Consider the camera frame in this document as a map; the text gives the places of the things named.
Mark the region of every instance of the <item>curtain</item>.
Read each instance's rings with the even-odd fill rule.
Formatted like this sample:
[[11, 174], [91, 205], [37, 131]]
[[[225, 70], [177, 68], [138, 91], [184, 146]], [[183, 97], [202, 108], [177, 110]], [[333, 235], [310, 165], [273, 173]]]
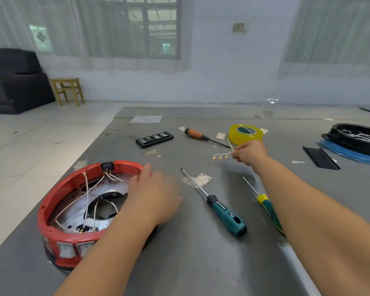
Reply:
[[48, 68], [186, 71], [193, 18], [194, 0], [0, 0], [0, 48]]
[[302, 0], [279, 76], [370, 78], [370, 0]]

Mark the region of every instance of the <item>yellow tape roll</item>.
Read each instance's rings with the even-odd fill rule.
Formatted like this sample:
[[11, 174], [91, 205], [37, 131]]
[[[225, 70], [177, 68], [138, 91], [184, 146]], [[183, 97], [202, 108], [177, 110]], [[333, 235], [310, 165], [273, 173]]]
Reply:
[[262, 138], [262, 130], [252, 125], [232, 125], [229, 130], [229, 140], [237, 145], [253, 139], [261, 141]]

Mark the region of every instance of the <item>white wall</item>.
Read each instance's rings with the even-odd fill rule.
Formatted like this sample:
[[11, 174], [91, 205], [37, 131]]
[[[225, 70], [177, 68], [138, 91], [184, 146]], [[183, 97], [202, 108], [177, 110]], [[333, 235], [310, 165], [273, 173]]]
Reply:
[[[91, 101], [262, 103], [276, 97], [292, 104], [370, 104], [370, 79], [277, 78], [300, 1], [239, 0], [236, 9], [236, 0], [197, 0], [186, 72], [47, 73], [79, 77]], [[246, 34], [231, 33], [235, 21], [249, 23]]]

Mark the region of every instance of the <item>hand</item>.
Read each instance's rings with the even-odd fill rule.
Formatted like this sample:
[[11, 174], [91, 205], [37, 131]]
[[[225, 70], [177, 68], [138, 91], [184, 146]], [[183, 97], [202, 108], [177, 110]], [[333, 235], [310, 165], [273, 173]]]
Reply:
[[177, 212], [182, 197], [179, 196], [174, 179], [164, 178], [160, 172], [150, 174], [146, 164], [139, 176], [129, 181], [129, 193], [122, 210], [154, 228], [165, 223]]
[[252, 166], [256, 173], [258, 166], [270, 158], [263, 143], [257, 139], [239, 145], [232, 151], [232, 157], [237, 162]]

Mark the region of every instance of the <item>orange screwdriver handle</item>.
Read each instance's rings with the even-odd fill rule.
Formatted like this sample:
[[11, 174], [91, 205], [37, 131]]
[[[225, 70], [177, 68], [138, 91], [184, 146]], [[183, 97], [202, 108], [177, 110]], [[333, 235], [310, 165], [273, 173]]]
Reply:
[[203, 140], [209, 140], [207, 136], [204, 136], [202, 133], [192, 130], [189, 128], [185, 129], [185, 134], [187, 134], [189, 137], [195, 138], [195, 139], [203, 139]]

